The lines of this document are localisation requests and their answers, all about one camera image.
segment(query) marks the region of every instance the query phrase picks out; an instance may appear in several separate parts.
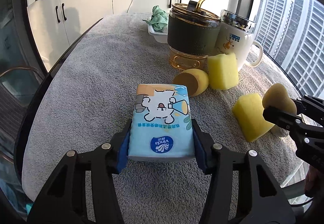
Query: mug handle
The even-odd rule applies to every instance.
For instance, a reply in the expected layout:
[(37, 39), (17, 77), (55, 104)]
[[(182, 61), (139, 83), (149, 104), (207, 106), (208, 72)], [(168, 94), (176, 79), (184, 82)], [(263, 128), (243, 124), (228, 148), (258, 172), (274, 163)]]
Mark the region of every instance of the mug handle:
[(257, 60), (255, 62), (248, 62), (247, 60), (245, 60), (244, 64), (251, 68), (254, 68), (254, 67), (257, 67), (261, 63), (261, 60), (263, 58), (263, 47), (259, 42), (255, 41), (255, 40), (253, 41), (252, 45), (256, 45), (257, 47), (259, 47), (259, 49), (260, 49), (259, 57), (257, 58)]

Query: table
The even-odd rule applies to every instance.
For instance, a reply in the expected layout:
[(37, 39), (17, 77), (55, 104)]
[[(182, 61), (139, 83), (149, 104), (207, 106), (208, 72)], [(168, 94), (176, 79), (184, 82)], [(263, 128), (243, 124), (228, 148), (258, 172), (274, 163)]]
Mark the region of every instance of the table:
[[(57, 72), (26, 146), (22, 186), (30, 199), (36, 199), (66, 151), (91, 151), (121, 131), (132, 117), (139, 83), (171, 83), (179, 73), (168, 63), (167, 45), (148, 35), (142, 21), (148, 16), (107, 16), (84, 36)], [(252, 49), (250, 57), (256, 57), (256, 50)], [(210, 133), (215, 142), (233, 151), (256, 150), (283, 184), (301, 164), (294, 154), (294, 142), (268, 132), (247, 143), (231, 112), (239, 96), (254, 92), (263, 96), (276, 82), (287, 88), (290, 97), (299, 97), (283, 72), (265, 56), (258, 67), (241, 69), (236, 87), (222, 91), (208, 88), (190, 98), (190, 108), (202, 131)], [(199, 170), (195, 160), (129, 161), (123, 172), (114, 176), (114, 182), (125, 223), (198, 223), (210, 176)], [(86, 190), (89, 218), (94, 220), (89, 174)], [(233, 190), (232, 217), (237, 183)]]

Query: makeup sponge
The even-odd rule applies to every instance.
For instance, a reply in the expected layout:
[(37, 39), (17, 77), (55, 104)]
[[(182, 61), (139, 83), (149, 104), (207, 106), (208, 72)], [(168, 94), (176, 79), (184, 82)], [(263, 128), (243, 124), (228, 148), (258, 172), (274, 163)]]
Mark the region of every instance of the makeup sponge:
[(196, 96), (207, 89), (209, 78), (203, 70), (188, 69), (174, 77), (173, 84), (185, 85), (188, 94), (190, 96)]
[(209, 85), (214, 90), (227, 90), (239, 83), (239, 72), (234, 53), (207, 58)]
[(257, 93), (242, 95), (232, 108), (245, 140), (253, 142), (268, 132), (274, 124), (263, 118), (262, 99)]
[(276, 83), (267, 90), (262, 99), (262, 105), (264, 108), (272, 106), (293, 115), (297, 113), (294, 101), (290, 99), (286, 88), (281, 83)]

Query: white bowl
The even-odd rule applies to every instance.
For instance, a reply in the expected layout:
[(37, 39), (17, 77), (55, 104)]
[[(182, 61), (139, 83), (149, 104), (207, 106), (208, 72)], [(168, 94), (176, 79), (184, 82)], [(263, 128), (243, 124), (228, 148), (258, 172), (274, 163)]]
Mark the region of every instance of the white bowl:
[(157, 32), (152, 25), (147, 25), (148, 33), (159, 43), (167, 43), (167, 33)]

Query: green cloth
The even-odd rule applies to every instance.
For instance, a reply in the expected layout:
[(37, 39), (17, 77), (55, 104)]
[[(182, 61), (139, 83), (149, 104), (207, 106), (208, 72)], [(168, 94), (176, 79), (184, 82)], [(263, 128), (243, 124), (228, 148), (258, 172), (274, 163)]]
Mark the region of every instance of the green cloth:
[(150, 21), (143, 20), (147, 24), (152, 25), (153, 29), (155, 31), (163, 31), (163, 28), (167, 26), (169, 21), (169, 15), (162, 9), (159, 8), (159, 6), (154, 6), (152, 9), (152, 17)]

